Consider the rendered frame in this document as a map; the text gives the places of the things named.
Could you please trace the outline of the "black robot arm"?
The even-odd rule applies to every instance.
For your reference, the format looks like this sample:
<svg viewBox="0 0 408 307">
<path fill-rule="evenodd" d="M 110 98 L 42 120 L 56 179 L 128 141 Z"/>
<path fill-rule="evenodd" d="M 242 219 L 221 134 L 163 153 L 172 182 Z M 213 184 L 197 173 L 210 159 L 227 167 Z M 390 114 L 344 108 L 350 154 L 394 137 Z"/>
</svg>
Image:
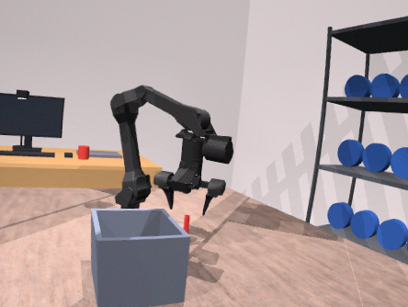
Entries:
<svg viewBox="0 0 408 307">
<path fill-rule="evenodd" d="M 177 138 L 183 139 L 182 157 L 201 159 L 204 156 L 206 160 L 228 164 L 233 156 L 232 137 L 217 135 L 207 110 L 183 105 L 147 85 L 138 85 L 129 91 L 116 94 L 110 100 L 110 107 L 119 124 L 125 167 L 122 191 L 115 196 L 116 203 L 121 209 L 139 209 L 140 203 L 146 200 L 153 187 L 150 175 L 142 172 L 135 130 L 139 108 L 146 102 L 169 113 L 184 127 L 176 134 Z M 172 190 L 184 194 L 189 194 L 191 189 L 198 190 L 201 176 L 198 175 L 196 168 L 192 166 L 192 169 L 187 169 L 185 164 L 179 164 L 172 177 Z"/>
</svg>

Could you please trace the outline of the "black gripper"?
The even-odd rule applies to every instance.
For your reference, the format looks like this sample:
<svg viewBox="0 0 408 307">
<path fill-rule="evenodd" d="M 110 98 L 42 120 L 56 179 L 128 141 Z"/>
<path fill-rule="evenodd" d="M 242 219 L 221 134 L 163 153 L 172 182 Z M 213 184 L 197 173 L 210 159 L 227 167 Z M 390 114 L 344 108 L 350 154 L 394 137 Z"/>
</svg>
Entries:
<svg viewBox="0 0 408 307">
<path fill-rule="evenodd" d="M 190 158 L 185 158 L 181 156 L 180 164 L 185 164 L 185 168 L 187 169 L 192 169 L 192 166 L 196 166 L 198 168 L 198 175 L 201 176 L 203 158 L 190 159 Z M 172 190 L 173 175 L 174 175 L 173 172 L 161 171 L 157 173 L 153 181 L 153 184 L 155 186 L 159 186 L 159 188 L 162 189 L 165 195 L 167 196 L 170 210 L 173 209 L 173 200 L 174 200 L 174 191 Z M 206 194 L 206 199 L 205 199 L 203 212 L 202 212 L 202 215 L 204 216 L 212 199 L 223 195 L 225 188 L 226 188 L 226 182 L 221 179 L 212 178 L 210 182 L 201 181 L 200 187 L 208 189 L 208 193 Z"/>
</svg>

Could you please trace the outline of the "red peg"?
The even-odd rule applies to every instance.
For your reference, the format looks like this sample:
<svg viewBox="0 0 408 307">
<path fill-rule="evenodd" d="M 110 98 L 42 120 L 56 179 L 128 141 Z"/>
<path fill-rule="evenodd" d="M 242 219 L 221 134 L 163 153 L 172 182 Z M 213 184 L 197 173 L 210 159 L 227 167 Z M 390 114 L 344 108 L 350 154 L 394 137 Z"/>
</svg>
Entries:
<svg viewBox="0 0 408 307">
<path fill-rule="evenodd" d="M 189 225 L 189 215 L 185 215 L 183 227 L 186 233 L 188 233 L 188 225 Z"/>
</svg>

